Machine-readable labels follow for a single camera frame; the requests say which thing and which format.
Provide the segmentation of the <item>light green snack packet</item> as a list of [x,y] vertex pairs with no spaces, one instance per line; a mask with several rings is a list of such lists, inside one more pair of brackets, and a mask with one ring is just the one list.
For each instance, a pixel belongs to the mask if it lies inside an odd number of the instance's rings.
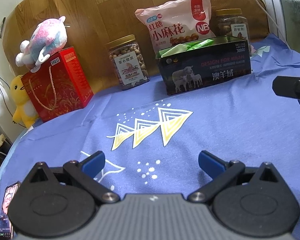
[[172,55],[183,53],[183,52],[186,52],[186,51],[196,50],[196,49],[199,49],[199,48],[209,46],[211,44],[213,44],[212,39],[203,40],[203,41],[200,41],[200,42],[198,42],[194,45],[178,44],[178,45],[172,47],[171,49],[168,49],[165,52],[159,51],[157,58],[160,59],[162,57],[172,56]]

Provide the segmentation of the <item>blue patterned tablecloth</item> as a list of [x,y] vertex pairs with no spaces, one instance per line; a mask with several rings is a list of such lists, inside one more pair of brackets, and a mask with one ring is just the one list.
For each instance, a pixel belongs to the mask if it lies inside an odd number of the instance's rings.
[[[300,105],[272,90],[279,75],[300,77],[300,54],[274,35],[254,46],[249,75],[174,96],[155,76],[99,92],[87,107],[26,133],[0,172],[0,216],[6,187],[35,163],[60,167],[96,151],[106,156],[96,181],[121,196],[190,194],[210,180],[198,165],[206,150],[248,166],[273,163],[300,204]],[[293,235],[300,239],[300,220]]]

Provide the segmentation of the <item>smartphone with lit screen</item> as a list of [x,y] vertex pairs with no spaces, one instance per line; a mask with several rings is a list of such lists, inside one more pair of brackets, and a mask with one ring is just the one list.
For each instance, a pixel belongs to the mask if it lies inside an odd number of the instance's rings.
[[14,237],[13,225],[8,217],[8,208],[20,185],[21,182],[18,181],[5,189],[0,215],[0,240],[12,239]]

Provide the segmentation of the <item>dark wool print box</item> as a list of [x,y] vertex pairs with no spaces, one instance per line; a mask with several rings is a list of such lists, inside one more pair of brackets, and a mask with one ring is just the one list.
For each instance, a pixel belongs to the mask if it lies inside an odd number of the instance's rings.
[[[210,38],[213,44],[157,58],[168,95],[209,87],[251,73],[248,41],[232,36]],[[194,45],[200,41],[187,42]]]

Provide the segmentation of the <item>pink white plush toy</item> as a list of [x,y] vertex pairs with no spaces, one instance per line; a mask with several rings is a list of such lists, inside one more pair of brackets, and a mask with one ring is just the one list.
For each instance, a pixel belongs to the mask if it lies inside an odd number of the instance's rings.
[[51,55],[59,52],[67,43],[65,16],[49,18],[37,25],[29,40],[20,44],[20,53],[15,57],[18,67],[26,66],[36,72]]

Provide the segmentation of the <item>left nut jar gold lid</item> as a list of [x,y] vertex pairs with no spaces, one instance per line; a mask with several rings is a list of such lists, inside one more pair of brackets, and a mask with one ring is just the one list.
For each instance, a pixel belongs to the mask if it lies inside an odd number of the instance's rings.
[[106,48],[122,90],[149,81],[139,43],[133,34],[107,43]]

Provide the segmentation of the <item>wooden board backdrop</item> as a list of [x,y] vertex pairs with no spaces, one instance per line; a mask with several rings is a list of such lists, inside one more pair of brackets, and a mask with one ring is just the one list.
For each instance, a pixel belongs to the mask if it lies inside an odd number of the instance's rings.
[[15,65],[20,43],[43,20],[65,16],[68,45],[74,47],[94,92],[117,85],[106,44],[130,34],[140,45],[148,74],[156,75],[159,70],[148,29],[134,12],[167,1],[173,0],[23,0],[6,19],[3,50],[15,74],[25,74],[25,67]]

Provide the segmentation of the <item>red gift box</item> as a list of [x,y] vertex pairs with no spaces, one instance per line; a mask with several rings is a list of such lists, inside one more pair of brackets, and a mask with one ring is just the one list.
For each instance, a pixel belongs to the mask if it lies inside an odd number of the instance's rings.
[[43,122],[86,107],[94,95],[74,47],[53,54],[21,80]]

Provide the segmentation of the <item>yellow duck plush toy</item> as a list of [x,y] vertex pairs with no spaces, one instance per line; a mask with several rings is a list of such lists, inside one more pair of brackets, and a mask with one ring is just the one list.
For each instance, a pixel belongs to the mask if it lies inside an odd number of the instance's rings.
[[22,75],[16,76],[10,84],[11,97],[16,105],[12,120],[16,124],[22,122],[27,129],[30,129],[39,115],[25,90],[21,77]]

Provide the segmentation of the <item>pink twisted snack bag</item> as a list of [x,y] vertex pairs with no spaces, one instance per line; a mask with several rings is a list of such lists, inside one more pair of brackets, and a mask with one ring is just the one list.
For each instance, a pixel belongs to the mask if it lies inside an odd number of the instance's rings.
[[138,9],[136,18],[148,29],[153,50],[215,37],[210,29],[210,0],[168,1],[157,7]]

